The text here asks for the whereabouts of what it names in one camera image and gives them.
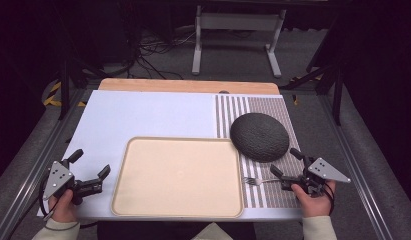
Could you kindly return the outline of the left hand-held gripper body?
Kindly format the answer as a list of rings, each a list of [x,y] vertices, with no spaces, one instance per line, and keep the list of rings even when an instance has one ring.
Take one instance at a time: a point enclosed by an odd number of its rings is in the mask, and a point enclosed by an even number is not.
[[[102,192],[103,172],[93,180],[81,181],[76,180],[75,175],[61,162],[55,161],[50,169],[46,186],[42,194],[44,201],[49,200],[51,196],[60,198],[67,189],[73,192],[72,203],[80,205],[83,198]]]

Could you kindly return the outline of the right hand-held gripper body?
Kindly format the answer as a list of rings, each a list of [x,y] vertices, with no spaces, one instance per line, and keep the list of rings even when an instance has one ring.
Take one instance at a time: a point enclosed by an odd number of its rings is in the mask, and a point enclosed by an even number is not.
[[[304,169],[301,175],[280,177],[283,190],[291,191],[291,185],[297,184],[312,196],[322,195],[327,180],[350,183],[351,179],[329,164],[323,158],[303,157]]]

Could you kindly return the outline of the silver metal fork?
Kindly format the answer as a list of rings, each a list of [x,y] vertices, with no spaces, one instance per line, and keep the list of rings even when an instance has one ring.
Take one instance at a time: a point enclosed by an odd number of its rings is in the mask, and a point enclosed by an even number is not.
[[[269,182],[279,182],[281,181],[280,179],[258,179],[258,178],[251,178],[251,177],[244,177],[243,182],[252,185],[252,186],[259,186],[263,183],[269,183]]]

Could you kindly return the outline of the person's right hand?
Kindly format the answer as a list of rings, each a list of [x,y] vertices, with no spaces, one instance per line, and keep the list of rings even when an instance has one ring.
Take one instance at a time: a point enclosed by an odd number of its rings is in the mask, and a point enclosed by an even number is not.
[[[303,217],[316,217],[316,216],[329,216],[334,207],[334,193],[336,189],[336,182],[333,180],[327,180],[325,189],[327,195],[323,194],[319,197],[311,197],[303,191],[303,189],[297,185],[292,184],[296,197],[301,203]]]

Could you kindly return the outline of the person's left hand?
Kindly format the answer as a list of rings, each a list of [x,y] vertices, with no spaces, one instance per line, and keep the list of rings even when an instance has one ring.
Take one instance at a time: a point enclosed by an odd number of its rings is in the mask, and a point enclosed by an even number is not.
[[[72,203],[73,191],[67,189],[60,198],[51,196],[48,200],[49,207],[53,210],[51,218],[59,223],[77,221],[76,207]]]

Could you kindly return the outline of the dark round textured plate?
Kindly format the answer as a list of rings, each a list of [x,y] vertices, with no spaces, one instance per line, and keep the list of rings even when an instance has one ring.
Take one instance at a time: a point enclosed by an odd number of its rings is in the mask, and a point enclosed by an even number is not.
[[[285,127],[263,113],[247,113],[238,117],[230,127],[230,139],[241,154],[261,163],[282,158],[290,145]]]

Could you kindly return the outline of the striped grey placemat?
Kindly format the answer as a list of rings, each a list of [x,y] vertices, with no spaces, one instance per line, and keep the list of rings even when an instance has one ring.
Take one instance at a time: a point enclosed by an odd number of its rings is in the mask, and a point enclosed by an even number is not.
[[[234,120],[246,113],[264,113],[278,120],[289,135],[289,147],[299,148],[299,144],[289,117],[285,101],[278,97],[252,97],[217,95],[215,97],[216,137],[229,138]],[[271,179],[270,163],[258,163],[240,155],[241,183],[246,208],[298,208],[295,195],[281,189],[278,181],[259,186],[244,182],[245,177]]]

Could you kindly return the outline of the yellow black floor tape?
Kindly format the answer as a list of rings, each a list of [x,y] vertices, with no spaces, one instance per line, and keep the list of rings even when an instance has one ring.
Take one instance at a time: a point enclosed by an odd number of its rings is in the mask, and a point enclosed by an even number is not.
[[[63,105],[63,102],[61,100],[56,100],[55,95],[61,88],[61,82],[59,80],[55,81],[52,85],[52,87],[49,90],[49,93],[47,94],[46,98],[43,100],[43,105],[44,106],[56,106],[56,107],[61,107]]]

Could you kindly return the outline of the black tripod stand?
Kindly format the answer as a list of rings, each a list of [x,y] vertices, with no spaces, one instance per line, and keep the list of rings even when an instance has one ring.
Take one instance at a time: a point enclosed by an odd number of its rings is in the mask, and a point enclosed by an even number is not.
[[[70,110],[70,82],[73,82],[77,89],[87,86],[88,70],[94,77],[108,78],[109,75],[102,70],[93,67],[76,57],[66,57],[60,62],[59,80],[61,83],[61,108],[59,119],[63,120]]]
[[[341,66],[344,40],[341,37],[341,27],[341,17],[338,16],[330,25],[326,36],[308,64],[306,68],[307,74],[280,87],[280,90],[293,90],[320,77],[314,91],[318,95],[327,95],[330,89],[333,90],[331,110],[332,117],[338,126],[341,125],[340,108],[343,91]]]

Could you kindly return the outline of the white table sheet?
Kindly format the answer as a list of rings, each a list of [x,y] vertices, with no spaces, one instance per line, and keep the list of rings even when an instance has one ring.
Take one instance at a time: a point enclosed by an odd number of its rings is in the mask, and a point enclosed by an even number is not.
[[[82,219],[138,221],[284,221],[298,219],[298,208],[246,208],[236,218],[181,218],[117,216],[111,205],[128,142],[135,137],[216,137],[217,95],[278,97],[280,95],[159,93],[96,90],[90,96],[66,152],[84,154],[70,167],[76,178],[96,178],[103,167],[111,171],[99,194],[84,199],[77,212]]]

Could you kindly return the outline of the person's dark lap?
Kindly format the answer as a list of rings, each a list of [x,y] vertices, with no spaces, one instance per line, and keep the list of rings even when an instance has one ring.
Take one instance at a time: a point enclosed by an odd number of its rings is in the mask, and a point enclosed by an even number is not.
[[[99,222],[98,240],[192,240],[210,222]],[[256,240],[250,222],[222,222],[217,227],[233,240]]]

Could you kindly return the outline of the beige rectangular tray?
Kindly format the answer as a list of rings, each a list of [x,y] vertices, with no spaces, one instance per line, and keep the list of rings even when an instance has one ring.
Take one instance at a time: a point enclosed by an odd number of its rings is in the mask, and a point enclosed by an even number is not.
[[[238,152],[228,139],[135,137],[111,209],[127,217],[236,218],[244,209]]]

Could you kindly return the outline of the light cloth piece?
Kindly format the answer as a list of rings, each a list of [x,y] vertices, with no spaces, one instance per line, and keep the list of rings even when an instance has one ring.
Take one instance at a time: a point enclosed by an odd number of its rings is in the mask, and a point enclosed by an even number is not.
[[[233,238],[216,223],[210,223],[191,240],[233,240]]]

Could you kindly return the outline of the white metal stand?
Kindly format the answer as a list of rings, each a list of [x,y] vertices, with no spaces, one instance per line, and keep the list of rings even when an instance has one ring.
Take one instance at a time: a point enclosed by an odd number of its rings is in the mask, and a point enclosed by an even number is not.
[[[192,74],[199,75],[201,68],[203,30],[245,30],[268,31],[273,33],[273,39],[265,45],[265,51],[275,78],[282,76],[276,58],[276,45],[286,16],[286,10],[281,10],[275,15],[260,14],[233,14],[233,13],[207,13],[202,11],[200,5],[196,9],[195,17],[195,49],[192,62]]]

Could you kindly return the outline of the aluminium frame rail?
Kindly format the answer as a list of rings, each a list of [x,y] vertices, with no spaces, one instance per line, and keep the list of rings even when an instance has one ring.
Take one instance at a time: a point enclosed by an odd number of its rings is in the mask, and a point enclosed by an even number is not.
[[[329,99],[326,96],[318,96],[318,100],[341,147],[342,154],[345,158],[344,162],[349,171],[350,178],[357,189],[358,195],[378,239],[393,240],[389,227],[380,211],[378,204],[375,201],[374,195],[369,188],[369,185],[360,169],[354,153],[352,152],[347,138],[342,128],[336,123],[334,117],[332,116],[332,108]]]
[[[58,107],[48,106],[0,177],[0,240],[29,240],[44,226],[37,201],[40,181],[51,162],[63,157],[83,112],[79,103],[90,94],[73,90],[63,119]]]

